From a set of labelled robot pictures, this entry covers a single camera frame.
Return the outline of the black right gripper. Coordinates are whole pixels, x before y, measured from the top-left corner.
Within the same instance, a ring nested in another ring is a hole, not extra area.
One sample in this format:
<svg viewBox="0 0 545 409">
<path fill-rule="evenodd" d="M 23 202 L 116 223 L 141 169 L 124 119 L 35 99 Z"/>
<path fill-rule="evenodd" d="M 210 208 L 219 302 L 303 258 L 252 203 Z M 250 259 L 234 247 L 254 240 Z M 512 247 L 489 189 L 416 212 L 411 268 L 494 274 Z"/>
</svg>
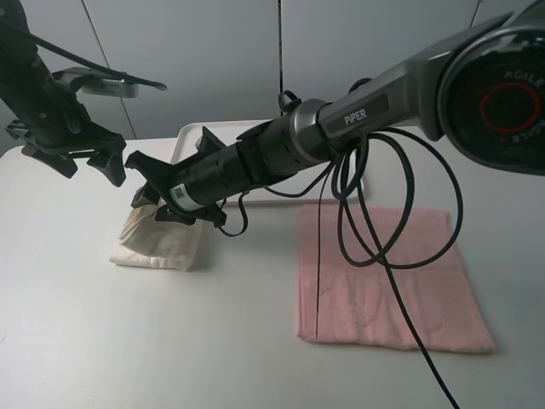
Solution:
<svg viewBox="0 0 545 409">
<path fill-rule="evenodd" d="M 223 151 L 224 163 L 198 163 L 197 153 L 176 166 L 131 153 L 125 167 L 137 170 L 146 180 L 134 200 L 169 200 L 154 216 L 156 222 L 194 224 L 196 219 L 224 222 L 221 204 L 236 194 L 269 187 L 294 175 L 294 143 L 288 130 L 254 127 Z"/>
</svg>

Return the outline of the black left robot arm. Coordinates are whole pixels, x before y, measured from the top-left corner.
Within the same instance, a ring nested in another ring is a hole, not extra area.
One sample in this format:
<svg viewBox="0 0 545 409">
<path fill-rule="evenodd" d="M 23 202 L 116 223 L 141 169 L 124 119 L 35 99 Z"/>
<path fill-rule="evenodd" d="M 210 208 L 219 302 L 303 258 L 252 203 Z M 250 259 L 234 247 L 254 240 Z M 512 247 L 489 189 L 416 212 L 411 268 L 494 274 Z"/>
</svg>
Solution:
<svg viewBox="0 0 545 409">
<path fill-rule="evenodd" d="M 78 86 L 51 73 L 30 39 L 19 1 L 1 2 L 1 100 L 17 117 L 6 131 L 25 142 L 22 153 L 67 178 L 85 158 L 115 187 L 125 181 L 120 134 L 94 123 L 77 99 Z"/>
</svg>

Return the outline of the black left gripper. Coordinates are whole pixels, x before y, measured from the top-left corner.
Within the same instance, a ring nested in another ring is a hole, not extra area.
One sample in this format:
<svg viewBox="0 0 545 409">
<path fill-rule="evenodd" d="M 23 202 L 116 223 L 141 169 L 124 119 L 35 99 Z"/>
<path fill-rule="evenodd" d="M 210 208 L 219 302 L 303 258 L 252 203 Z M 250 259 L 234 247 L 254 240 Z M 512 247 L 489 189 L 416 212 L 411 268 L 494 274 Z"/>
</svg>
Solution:
<svg viewBox="0 0 545 409">
<path fill-rule="evenodd" d="M 126 143 L 120 134 L 94 123 L 77 99 L 83 86 L 102 78 L 98 72 L 5 72 L 3 102 L 15 115 L 5 130 L 13 139 L 41 150 L 32 157 L 66 178 L 76 174 L 77 165 L 61 156 L 75 153 L 89 157 L 88 166 L 121 187 L 126 180 Z"/>
</svg>

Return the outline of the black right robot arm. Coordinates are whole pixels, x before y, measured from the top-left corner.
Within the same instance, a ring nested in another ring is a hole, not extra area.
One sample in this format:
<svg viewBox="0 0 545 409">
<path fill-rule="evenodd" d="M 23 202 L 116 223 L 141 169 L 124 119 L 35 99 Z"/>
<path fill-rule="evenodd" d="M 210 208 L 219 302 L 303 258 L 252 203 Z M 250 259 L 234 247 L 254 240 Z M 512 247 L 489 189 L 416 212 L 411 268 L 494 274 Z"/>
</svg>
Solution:
<svg viewBox="0 0 545 409">
<path fill-rule="evenodd" d="M 282 182 L 406 120 L 478 164 L 542 175 L 543 2 L 436 43 L 338 101 L 296 101 L 232 145 L 205 130 L 178 164 L 131 153 L 126 165 L 145 178 L 132 205 L 162 204 L 178 222 L 220 225 L 223 199 Z"/>
</svg>

